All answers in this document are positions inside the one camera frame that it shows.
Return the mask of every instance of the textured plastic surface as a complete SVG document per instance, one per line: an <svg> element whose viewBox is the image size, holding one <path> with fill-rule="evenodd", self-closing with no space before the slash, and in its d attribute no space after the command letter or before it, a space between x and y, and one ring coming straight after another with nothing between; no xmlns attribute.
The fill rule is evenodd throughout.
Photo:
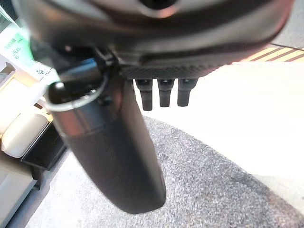
<svg viewBox="0 0 304 228"><path fill-rule="evenodd" d="M111 99L100 96L76 109L51 110L55 126L118 208L131 214L157 209L165 203L166 190L132 82L113 79L108 91Z"/></svg>

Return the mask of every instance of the gray carpet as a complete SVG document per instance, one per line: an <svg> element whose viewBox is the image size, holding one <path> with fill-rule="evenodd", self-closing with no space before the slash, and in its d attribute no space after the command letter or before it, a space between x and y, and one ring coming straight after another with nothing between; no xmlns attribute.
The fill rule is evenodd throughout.
<svg viewBox="0 0 304 228"><path fill-rule="evenodd" d="M304 217L266 186L183 131L146 118L167 186L163 208L114 207L70 154L28 228L304 228Z"/></svg>

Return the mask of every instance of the storage compartment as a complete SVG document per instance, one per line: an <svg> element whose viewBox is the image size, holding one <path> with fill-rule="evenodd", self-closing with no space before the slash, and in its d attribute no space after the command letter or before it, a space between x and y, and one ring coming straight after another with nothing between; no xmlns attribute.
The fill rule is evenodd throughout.
<svg viewBox="0 0 304 228"><path fill-rule="evenodd" d="M21 161L44 170L50 170L65 151L66 146L52 123L35 140Z"/></svg>

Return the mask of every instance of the yellow stripe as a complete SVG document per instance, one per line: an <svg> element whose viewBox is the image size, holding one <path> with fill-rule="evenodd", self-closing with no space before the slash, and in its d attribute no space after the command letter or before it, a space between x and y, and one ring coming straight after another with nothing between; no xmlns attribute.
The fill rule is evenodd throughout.
<svg viewBox="0 0 304 228"><path fill-rule="evenodd" d="M293 62L293 63L304 63L304 57L298 58L297 60L292 61L292 62Z"/></svg>
<svg viewBox="0 0 304 228"><path fill-rule="evenodd" d="M289 59L292 59L292 58L297 57L297 56L302 55L302 54L304 54L304 51L299 51L298 50L298 51L290 53L290 54L288 54L286 56L283 56L283 57L280 57L280 58L278 58L276 60L273 60L272 62L285 62L285 61L287 61Z"/></svg>
<svg viewBox="0 0 304 228"><path fill-rule="evenodd" d="M267 49L262 50L262 51L260 51L260 52L258 52L258 53L256 53L256 54L254 54L254 55L252 55L252 56L250 56L250 57L248 57L248 58L246 58L246 59L244 59L244 60L242 60L242 61L245 61L245 62L251 61L252 59L258 58L258 57L260 57L260 56L262 56L262 55L264 55L264 54L267 54L268 52L271 52L271 51L276 50L276 49L279 50L279 48L276 48L276 47L267 48Z"/></svg>
<svg viewBox="0 0 304 228"><path fill-rule="evenodd" d="M267 56L265 56L265 57L263 57L263 58L260 58L260 59L258 59L257 61L259 61L259 62L268 61L268 60L270 60L270 59L272 59L272 58L275 58L276 56L279 56L279 55L281 55L281 54L284 54L284 53L286 53L287 51L290 51L290 50L292 50L292 48L287 48L287 47L285 47L285 48L283 48L283 49L281 49L281 50L276 51L275 53L272 53L272 54L267 55Z"/></svg>

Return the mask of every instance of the striped mat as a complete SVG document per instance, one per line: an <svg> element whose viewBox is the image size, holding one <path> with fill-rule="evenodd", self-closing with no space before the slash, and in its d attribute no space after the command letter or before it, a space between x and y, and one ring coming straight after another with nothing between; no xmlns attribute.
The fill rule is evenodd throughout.
<svg viewBox="0 0 304 228"><path fill-rule="evenodd" d="M304 63L304 48L270 47L242 60L242 62L248 61Z"/></svg>

